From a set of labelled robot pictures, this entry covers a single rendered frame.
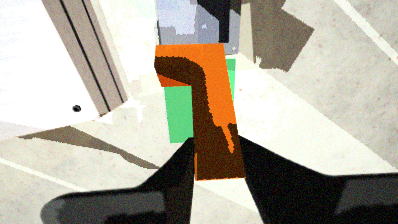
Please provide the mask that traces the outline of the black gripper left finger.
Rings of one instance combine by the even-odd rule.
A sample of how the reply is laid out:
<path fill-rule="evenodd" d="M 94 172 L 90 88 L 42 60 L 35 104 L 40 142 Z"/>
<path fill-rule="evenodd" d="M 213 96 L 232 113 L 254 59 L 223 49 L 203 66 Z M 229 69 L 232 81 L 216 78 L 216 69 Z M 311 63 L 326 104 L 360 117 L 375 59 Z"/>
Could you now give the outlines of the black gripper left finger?
<path fill-rule="evenodd" d="M 73 192 L 41 209 L 43 224 L 190 224 L 195 178 L 194 140 L 136 187 Z"/>

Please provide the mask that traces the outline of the orange l-shaped part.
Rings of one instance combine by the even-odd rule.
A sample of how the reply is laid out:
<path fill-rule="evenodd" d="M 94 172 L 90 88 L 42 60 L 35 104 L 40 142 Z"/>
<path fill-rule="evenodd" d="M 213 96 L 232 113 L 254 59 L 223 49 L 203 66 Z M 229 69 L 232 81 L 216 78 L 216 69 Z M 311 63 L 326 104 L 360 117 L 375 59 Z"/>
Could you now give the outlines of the orange l-shaped part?
<path fill-rule="evenodd" d="M 246 178 L 223 43 L 156 45 L 154 69 L 191 86 L 195 181 Z"/>

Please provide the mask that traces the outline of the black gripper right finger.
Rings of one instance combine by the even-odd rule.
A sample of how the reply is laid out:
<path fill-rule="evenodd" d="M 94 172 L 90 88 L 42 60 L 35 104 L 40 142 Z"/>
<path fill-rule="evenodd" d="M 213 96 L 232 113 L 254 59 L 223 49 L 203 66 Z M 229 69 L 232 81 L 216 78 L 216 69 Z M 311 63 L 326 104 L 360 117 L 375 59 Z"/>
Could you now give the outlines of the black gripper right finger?
<path fill-rule="evenodd" d="M 326 175 L 239 135 L 263 224 L 343 224 L 356 206 L 398 205 L 398 172 Z"/>

